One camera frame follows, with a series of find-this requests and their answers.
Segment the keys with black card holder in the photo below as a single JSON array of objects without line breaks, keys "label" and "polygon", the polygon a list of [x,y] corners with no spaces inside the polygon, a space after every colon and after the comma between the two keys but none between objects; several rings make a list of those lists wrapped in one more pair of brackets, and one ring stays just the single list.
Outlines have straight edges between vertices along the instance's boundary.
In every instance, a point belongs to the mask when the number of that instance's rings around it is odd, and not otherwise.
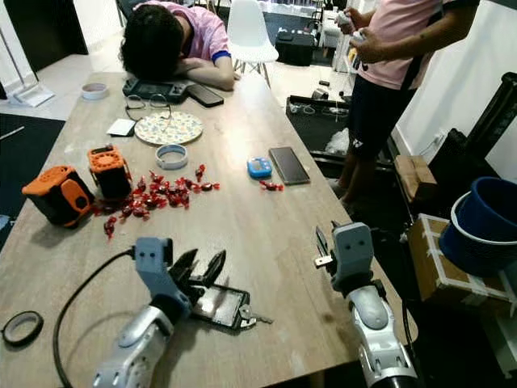
[{"label": "keys with black card holder", "polygon": [[225,331],[244,331],[273,318],[254,312],[251,296],[243,289],[212,285],[192,307],[191,317]]}]

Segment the dark smartphone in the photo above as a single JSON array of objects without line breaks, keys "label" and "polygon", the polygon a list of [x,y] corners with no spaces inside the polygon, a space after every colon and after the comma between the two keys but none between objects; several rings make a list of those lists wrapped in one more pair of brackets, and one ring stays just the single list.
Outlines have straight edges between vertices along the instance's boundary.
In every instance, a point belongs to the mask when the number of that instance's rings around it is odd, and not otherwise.
[{"label": "dark smartphone", "polygon": [[283,184],[292,186],[307,184],[311,181],[303,163],[292,147],[282,145],[282,147],[270,148],[269,153],[276,170],[280,173]]}]

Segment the clear plastic bag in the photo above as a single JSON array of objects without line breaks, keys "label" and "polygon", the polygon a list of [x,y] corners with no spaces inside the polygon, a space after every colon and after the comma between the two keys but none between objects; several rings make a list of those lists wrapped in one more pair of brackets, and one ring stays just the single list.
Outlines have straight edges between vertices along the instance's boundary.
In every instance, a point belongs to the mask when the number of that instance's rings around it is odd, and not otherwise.
[{"label": "clear plastic bag", "polygon": [[329,141],[326,142],[324,152],[344,155],[347,154],[350,144],[350,129],[344,127],[339,132],[332,134]]}]

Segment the small blue digital timer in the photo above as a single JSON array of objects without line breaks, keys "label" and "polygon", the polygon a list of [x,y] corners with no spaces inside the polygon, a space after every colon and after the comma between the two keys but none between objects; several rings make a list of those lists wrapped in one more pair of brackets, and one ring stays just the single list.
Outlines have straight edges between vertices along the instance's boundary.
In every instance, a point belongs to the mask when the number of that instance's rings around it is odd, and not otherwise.
[{"label": "small blue digital timer", "polygon": [[252,179],[266,180],[272,177],[272,162],[268,158],[248,159],[246,169]]}]

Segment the small brown box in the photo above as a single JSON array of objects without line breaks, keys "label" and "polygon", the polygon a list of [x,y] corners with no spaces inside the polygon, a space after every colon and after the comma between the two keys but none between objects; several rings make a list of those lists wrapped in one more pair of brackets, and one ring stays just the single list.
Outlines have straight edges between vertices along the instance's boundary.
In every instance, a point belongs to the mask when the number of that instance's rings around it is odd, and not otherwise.
[{"label": "small brown box", "polygon": [[436,178],[423,156],[398,155],[394,159],[394,166],[407,203],[428,202],[435,197]]}]

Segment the cardboard box with white tape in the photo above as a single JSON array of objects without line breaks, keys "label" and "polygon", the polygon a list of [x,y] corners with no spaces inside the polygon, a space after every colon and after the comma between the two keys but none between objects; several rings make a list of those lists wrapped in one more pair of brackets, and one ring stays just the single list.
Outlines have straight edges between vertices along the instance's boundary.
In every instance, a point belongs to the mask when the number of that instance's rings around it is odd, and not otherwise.
[{"label": "cardboard box with white tape", "polygon": [[439,249],[439,238],[448,223],[441,217],[419,214],[407,232],[421,300],[478,314],[512,317],[517,313],[517,294],[505,273],[470,275]]}]

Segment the orange black blocky device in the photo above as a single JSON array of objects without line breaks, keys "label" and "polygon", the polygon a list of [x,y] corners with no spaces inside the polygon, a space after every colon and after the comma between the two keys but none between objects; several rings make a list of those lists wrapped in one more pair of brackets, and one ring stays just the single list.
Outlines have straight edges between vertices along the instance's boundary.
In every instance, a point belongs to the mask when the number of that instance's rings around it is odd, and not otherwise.
[{"label": "orange black blocky device", "polygon": [[75,228],[95,196],[71,166],[54,166],[23,186],[22,193],[53,225]]},{"label": "orange black blocky device", "polygon": [[132,175],[125,159],[114,145],[87,152],[90,173],[104,200],[124,200],[132,193]]}]

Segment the round patterned plate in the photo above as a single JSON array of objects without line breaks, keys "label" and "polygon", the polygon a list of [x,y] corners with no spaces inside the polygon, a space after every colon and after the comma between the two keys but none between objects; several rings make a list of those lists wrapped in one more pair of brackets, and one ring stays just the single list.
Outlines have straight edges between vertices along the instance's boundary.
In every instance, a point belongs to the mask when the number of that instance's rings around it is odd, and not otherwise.
[{"label": "round patterned plate", "polygon": [[204,131],[202,120],[183,112],[160,112],[145,116],[134,123],[134,136],[145,144],[165,146],[191,143]]}]

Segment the small white card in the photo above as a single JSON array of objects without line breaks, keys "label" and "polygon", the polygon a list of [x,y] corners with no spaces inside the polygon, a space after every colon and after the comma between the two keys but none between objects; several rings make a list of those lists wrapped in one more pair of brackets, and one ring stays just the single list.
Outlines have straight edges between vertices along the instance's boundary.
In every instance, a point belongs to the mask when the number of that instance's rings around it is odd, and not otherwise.
[{"label": "small white card", "polygon": [[133,127],[136,125],[136,121],[130,119],[115,119],[106,131],[108,136],[112,137],[132,137]]}]

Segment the blue bucket with white rim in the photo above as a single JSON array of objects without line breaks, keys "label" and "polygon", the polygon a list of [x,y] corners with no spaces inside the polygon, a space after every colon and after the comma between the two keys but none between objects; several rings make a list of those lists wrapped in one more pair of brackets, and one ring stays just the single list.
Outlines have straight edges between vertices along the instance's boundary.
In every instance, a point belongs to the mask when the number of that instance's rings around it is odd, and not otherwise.
[{"label": "blue bucket with white rim", "polygon": [[517,183],[477,178],[449,218],[439,249],[463,272],[491,276],[517,262]]}]

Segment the black framed eyeglasses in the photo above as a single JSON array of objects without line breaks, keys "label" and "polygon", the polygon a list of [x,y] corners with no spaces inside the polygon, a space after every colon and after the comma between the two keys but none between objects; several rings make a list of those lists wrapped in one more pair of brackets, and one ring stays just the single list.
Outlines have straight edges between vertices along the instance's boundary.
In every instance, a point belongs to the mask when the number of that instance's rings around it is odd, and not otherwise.
[{"label": "black framed eyeglasses", "polygon": [[137,121],[153,113],[170,113],[171,103],[165,96],[160,94],[150,94],[146,96],[129,94],[126,96],[124,111],[127,118]]}]

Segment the black phone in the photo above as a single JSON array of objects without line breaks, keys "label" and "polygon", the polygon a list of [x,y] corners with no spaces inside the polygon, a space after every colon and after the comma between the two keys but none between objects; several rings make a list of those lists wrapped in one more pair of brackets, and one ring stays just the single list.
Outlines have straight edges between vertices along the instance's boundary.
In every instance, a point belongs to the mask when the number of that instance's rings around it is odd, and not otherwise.
[{"label": "black phone", "polygon": [[185,88],[185,92],[191,99],[205,108],[214,108],[225,103],[219,94],[200,84],[189,85]]}]

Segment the black handheld game console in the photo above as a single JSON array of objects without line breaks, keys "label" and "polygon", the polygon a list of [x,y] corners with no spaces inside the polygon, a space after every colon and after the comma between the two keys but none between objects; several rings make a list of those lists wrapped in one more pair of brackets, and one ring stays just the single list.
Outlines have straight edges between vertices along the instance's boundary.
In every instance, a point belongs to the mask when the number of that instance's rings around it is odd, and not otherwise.
[{"label": "black handheld game console", "polygon": [[144,82],[137,78],[126,78],[122,91],[126,96],[136,95],[141,99],[181,104],[187,97],[186,87],[185,82]]}]

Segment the black equipment case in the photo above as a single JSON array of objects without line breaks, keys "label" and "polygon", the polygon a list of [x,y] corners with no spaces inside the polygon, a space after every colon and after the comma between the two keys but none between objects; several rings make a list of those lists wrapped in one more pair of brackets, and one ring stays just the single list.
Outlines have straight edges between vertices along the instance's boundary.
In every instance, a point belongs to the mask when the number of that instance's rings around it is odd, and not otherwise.
[{"label": "black equipment case", "polygon": [[313,64],[313,53],[317,41],[311,34],[303,32],[280,31],[275,40],[278,62],[294,66]]}]

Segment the black folded stand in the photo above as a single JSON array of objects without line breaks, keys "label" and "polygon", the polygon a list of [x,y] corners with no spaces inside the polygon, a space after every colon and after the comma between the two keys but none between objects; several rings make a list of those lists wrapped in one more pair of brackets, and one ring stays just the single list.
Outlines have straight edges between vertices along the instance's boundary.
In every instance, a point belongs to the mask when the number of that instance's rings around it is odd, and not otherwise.
[{"label": "black folded stand", "polygon": [[440,199],[456,199],[476,178],[498,177],[489,151],[517,118],[517,89],[499,90],[469,134],[451,129],[430,162]]}]

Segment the white storage rack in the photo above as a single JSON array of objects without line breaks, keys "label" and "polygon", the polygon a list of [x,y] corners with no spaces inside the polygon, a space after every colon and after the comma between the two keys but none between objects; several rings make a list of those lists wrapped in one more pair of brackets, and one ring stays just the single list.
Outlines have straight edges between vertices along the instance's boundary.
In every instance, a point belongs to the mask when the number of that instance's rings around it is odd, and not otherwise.
[{"label": "white storage rack", "polygon": [[320,25],[320,45],[324,52],[325,59],[328,59],[333,71],[337,74],[348,75],[354,80],[355,70],[354,58],[351,55],[351,46],[348,44],[350,36],[342,34],[338,25],[339,16],[343,11],[333,6],[331,10],[322,12]]}]

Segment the person in black shorts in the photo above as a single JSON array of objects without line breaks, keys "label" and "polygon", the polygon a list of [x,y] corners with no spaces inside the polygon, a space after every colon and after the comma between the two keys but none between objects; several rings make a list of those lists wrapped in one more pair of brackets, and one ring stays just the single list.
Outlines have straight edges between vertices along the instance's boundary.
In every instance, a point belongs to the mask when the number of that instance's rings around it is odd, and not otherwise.
[{"label": "person in black shorts", "polygon": [[348,7],[340,29],[361,66],[348,112],[346,166],[330,181],[340,202],[351,205],[376,174],[376,158],[423,82],[439,49],[464,40],[479,0],[380,0],[372,11]]}]

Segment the white plastic chair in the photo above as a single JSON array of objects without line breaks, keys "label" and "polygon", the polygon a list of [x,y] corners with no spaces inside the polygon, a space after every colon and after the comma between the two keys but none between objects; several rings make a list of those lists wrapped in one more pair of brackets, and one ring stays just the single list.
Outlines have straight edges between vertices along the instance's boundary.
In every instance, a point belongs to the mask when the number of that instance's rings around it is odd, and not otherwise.
[{"label": "white plastic chair", "polygon": [[233,0],[228,21],[229,52],[235,70],[247,73],[250,66],[270,85],[267,64],[280,58],[269,38],[258,0]]}]

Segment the dark-haired person in pink shirt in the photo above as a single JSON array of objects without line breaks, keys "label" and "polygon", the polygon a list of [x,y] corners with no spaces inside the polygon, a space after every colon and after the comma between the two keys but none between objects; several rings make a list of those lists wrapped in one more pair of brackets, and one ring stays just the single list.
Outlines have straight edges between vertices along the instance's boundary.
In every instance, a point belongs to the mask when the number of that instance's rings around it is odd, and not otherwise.
[{"label": "dark-haired person in pink shirt", "polygon": [[239,78],[222,19],[176,2],[149,0],[129,12],[120,59],[126,73],[146,82],[189,80],[233,91]]}]

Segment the black tall cabinet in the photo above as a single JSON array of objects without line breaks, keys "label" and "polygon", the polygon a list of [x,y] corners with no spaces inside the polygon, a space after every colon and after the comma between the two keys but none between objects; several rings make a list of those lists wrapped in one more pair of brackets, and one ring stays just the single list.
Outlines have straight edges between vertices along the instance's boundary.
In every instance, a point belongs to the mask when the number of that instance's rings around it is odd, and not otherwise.
[{"label": "black tall cabinet", "polygon": [[31,70],[87,55],[73,0],[3,0]]}]

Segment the white long-handled dustpan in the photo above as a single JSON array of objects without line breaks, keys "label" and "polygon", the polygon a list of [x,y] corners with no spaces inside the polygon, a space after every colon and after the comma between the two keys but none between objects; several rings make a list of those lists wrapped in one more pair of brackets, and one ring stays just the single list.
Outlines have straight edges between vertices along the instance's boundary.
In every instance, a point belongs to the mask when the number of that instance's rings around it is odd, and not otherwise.
[{"label": "white long-handled dustpan", "polygon": [[40,78],[38,78],[38,74],[34,70],[27,72],[22,71],[16,61],[15,53],[11,49],[10,42],[8,42],[7,38],[3,35],[3,31],[0,31],[0,38],[8,59],[10,59],[12,73],[16,75],[16,85],[12,85],[10,89],[5,89],[11,104],[37,108],[40,107],[41,104],[47,103],[47,101],[55,96],[55,93],[42,84]]}]

